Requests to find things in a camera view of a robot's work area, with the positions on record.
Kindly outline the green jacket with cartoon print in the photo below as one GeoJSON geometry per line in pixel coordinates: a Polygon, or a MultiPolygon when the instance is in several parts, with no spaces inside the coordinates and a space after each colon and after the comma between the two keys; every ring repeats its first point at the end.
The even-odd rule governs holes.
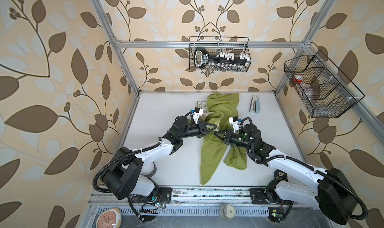
{"type": "MultiPolygon", "coordinates": [[[[237,111],[239,98],[239,93],[221,94],[215,92],[209,95],[207,98],[208,115],[204,121],[215,124],[217,126],[216,131],[232,130],[233,126],[229,123],[229,118],[239,115],[237,111]]],[[[200,166],[202,185],[206,185],[210,181],[221,161],[238,170],[247,168],[245,149],[233,146],[227,156],[224,156],[227,148],[228,145],[220,141],[213,133],[203,138],[200,166]]]]}

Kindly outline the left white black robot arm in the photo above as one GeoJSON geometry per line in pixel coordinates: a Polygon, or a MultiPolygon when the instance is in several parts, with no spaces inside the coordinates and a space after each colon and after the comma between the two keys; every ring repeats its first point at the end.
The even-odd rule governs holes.
{"type": "Polygon", "coordinates": [[[129,196],[142,196],[151,201],[159,196],[159,185],[151,177],[157,170],[155,161],[178,151],[185,138],[202,138],[217,125],[202,120],[189,120],[178,116],[172,127],[159,141],[135,150],[120,148],[111,161],[102,167],[93,179],[95,191],[113,194],[118,200],[129,196]]]}

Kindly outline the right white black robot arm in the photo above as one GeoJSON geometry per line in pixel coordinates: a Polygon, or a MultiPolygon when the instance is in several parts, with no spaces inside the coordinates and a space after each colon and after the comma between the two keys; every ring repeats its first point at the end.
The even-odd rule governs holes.
{"type": "Polygon", "coordinates": [[[272,205],[284,201],[303,204],[320,210],[339,225],[368,217],[367,206],[339,169],[315,167],[286,155],[264,142],[255,125],[247,124],[239,131],[218,131],[214,135],[225,144],[244,148],[254,163],[275,169],[273,180],[257,195],[259,201],[272,205]]]}

